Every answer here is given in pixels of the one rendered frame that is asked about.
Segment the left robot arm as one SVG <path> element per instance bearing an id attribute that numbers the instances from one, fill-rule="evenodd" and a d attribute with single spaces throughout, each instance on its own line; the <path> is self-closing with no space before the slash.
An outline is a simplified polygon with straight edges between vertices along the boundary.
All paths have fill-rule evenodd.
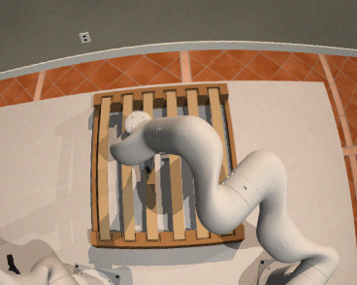
<path id="1" fill-rule="evenodd" d="M 114 285 L 114 283 L 107 275 L 96 269 L 85 269 L 78 274 L 71 274 L 57 258 L 46 256 L 37 261 L 25 274 L 9 274 L 0 269 L 0 285 Z"/>

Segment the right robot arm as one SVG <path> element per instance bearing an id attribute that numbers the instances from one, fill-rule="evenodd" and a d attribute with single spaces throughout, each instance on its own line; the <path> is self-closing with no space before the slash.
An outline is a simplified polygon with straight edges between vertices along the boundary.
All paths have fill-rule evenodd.
<path id="1" fill-rule="evenodd" d="M 287 173 L 273 152 L 252 151 L 218 184 L 222 141 L 204 119 L 183 115 L 151 120 L 135 111 L 125 119 L 124 129 L 110 147 L 114 160 L 136 166 L 156 154 L 162 161 L 170 161 L 170 154 L 182 157 L 193 175 L 197 216 L 211 233 L 232 232 L 259 205 L 256 236 L 276 262 L 262 271 L 258 285 L 326 285 L 335 273 L 337 250 L 303 236 L 291 219 Z"/>

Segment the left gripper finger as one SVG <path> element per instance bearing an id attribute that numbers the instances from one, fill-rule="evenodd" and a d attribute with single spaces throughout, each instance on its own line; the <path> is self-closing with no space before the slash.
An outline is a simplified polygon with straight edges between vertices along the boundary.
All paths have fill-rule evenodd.
<path id="1" fill-rule="evenodd" d="M 14 264 L 14 258 L 12 254 L 7 255 L 7 260 L 8 260 L 8 265 L 10 266 L 9 270 L 15 272 L 16 274 L 20 274 L 19 270 L 16 268 Z"/>

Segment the tan wooden slat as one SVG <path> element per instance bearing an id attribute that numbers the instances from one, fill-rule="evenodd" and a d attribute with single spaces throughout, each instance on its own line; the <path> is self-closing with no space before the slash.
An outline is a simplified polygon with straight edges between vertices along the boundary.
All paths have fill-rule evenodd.
<path id="1" fill-rule="evenodd" d="M 167 92 L 167 115 L 178 116 L 176 91 Z M 180 157 L 177 155 L 170 154 L 170 175 L 171 175 L 174 238 L 185 239 Z"/>
<path id="2" fill-rule="evenodd" d="M 152 93 L 144 94 L 144 112 L 153 119 Z M 146 227 L 147 240 L 158 239 L 156 181 L 155 181 L 155 157 L 154 167 L 150 173 L 146 172 Z"/>
<path id="3" fill-rule="evenodd" d="M 111 97 L 102 98 L 99 150 L 98 150 L 98 200 L 100 239 L 111 239 L 108 195 L 108 142 Z"/>
<path id="4" fill-rule="evenodd" d="M 123 96 L 122 133 L 124 122 L 133 109 L 133 95 Z M 132 166 L 122 165 L 122 198 L 125 240 L 136 240 L 134 203 L 133 203 L 133 179 Z"/>
<path id="5" fill-rule="evenodd" d="M 196 90 L 186 91 L 186 93 L 187 93 L 188 115 L 194 115 L 199 117 Z M 197 238 L 208 238 L 208 230 L 205 229 L 203 225 L 201 225 L 197 213 L 196 213 L 196 224 L 197 224 Z"/>
<path id="6" fill-rule="evenodd" d="M 212 127 L 215 129 L 216 133 L 220 137 L 223 146 L 223 160 L 222 160 L 222 166 L 219 175 L 219 182 L 218 182 L 219 184 L 228 175 L 228 164 L 227 164 L 226 146 L 225 146 L 222 116 L 221 116 L 217 88 L 209 89 L 209 97 L 210 97 L 210 104 L 211 104 Z"/>

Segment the wooden bed frame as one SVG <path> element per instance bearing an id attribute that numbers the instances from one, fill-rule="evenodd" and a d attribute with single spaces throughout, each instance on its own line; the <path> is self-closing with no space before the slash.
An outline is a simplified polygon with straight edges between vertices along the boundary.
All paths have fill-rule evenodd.
<path id="1" fill-rule="evenodd" d="M 93 148 L 92 148 L 92 216 L 93 232 L 90 232 L 91 245 L 96 248 L 110 249 L 170 249 L 211 246 L 219 244 L 228 244 L 242 242 L 244 240 L 244 225 L 241 223 L 233 234 L 217 235 L 208 231 L 208 237 L 204 239 L 197 238 L 197 231 L 185 231 L 185 239 L 175 239 L 174 232 L 160 232 L 158 239 L 147 240 L 147 233 L 135 233 L 136 240 L 125 240 L 125 233 L 110 233 L 111 239 L 100 239 L 99 226 L 99 205 L 98 205 L 98 150 L 99 150 L 99 131 L 102 98 L 111 97 L 111 112 L 123 111 L 123 96 L 133 95 L 132 111 L 144 109 L 144 95 L 153 93 L 153 108 L 167 108 L 166 92 L 176 91 L 177 107 L 188 107 L 187 90 L 197 90 L 198 106 L 208 106 L 210 104 L 209 89 L 217 88 L 220 105 L 224 106 L 227 134 L 230 149 L 230 158 L 232 160 L 232 171 L 238 166 L 234 133 L 232 126 L 231 113 L 229 108 L 229 92 L 227 83 L 204 83 L 204 84 L 186 84 L 158 86 L 148 88 L 138 88 L 129 90 L 120 90 L 94 94 L 93 107 L 95 109 L 94 130 L 93 130 Z M 220 91 L 219 91 L 220 90 Z M 199 94 L 198 94 L 199 91 Z M 224 102 L 224 103 L 223 103 Z M 110 113 L 111 113 L 110 112 Z M 195 237 L 196 232 L 196 237 Z M 230 237 L 229 237 L 230 236 Z M 177 241 L 174 241 L 177 240 Z M 126 241 L 126 242 L 124 242 Z M 136 241 L 136 242 L 133 242 Z M 147 242 L 150 241 L 150 242 Z"/>

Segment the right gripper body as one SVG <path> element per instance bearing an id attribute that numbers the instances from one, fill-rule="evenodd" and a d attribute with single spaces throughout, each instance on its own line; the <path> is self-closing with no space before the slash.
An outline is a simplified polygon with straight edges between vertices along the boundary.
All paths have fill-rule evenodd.
<path id="1" fill-rule="evenodd" d="M 154 156 L 139 165 L 141 171 L 144 171 L 145 167 L 149 167 L 151 170 L 153 170 L 153 163 L 154 163 Z"/>

